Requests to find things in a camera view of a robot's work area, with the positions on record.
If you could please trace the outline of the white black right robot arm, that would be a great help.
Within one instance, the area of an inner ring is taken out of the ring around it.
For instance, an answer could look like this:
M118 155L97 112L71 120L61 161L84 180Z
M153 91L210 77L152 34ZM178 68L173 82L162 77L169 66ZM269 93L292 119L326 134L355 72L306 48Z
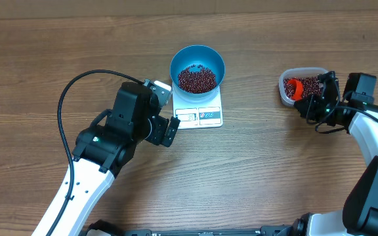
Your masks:
M311 95L294 103L307 123L345 130L358 143L366 170L358 180L342 210L311 214L297 220L293 235L378 235L378 106L373 93L377 78L351 73L344 91L334 72L318 76L323 84L319 96Z

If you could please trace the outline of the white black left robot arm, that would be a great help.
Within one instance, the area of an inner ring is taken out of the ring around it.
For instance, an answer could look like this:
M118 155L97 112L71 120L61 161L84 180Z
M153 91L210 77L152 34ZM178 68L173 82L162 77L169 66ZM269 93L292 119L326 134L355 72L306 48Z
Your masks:
M78 235L141 141L165 147L173 143L180 121L159 116L171 95L171 86L160 81L122 84L113 108L79 133L73 166L67 169L34 235Z

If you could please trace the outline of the orange measuring scoop blue handle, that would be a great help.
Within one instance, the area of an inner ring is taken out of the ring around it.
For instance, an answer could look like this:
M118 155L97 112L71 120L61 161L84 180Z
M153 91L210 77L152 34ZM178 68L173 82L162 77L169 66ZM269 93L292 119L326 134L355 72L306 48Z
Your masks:
M297 79L290 79L287 82L288 85L293 85L294 93L291 97L292 100L297 101L302 99L302 94L304 91L303 84Z

